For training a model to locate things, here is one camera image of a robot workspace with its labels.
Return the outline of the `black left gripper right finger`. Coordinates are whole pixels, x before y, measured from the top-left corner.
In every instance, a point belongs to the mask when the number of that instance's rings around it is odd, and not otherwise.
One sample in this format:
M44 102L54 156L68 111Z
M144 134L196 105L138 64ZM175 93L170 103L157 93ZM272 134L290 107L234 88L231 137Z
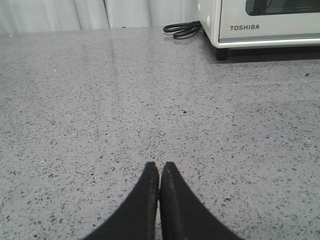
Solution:
M164 240L239 240L199 201L175 163L163 167L159 192Z

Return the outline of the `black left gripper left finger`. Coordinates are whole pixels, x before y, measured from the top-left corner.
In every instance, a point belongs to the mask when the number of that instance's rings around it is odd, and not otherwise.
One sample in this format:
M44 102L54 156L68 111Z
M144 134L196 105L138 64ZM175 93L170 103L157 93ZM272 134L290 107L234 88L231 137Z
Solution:
M137 184L119 208L87 240L153 240L159 189L154 162L145 164Z

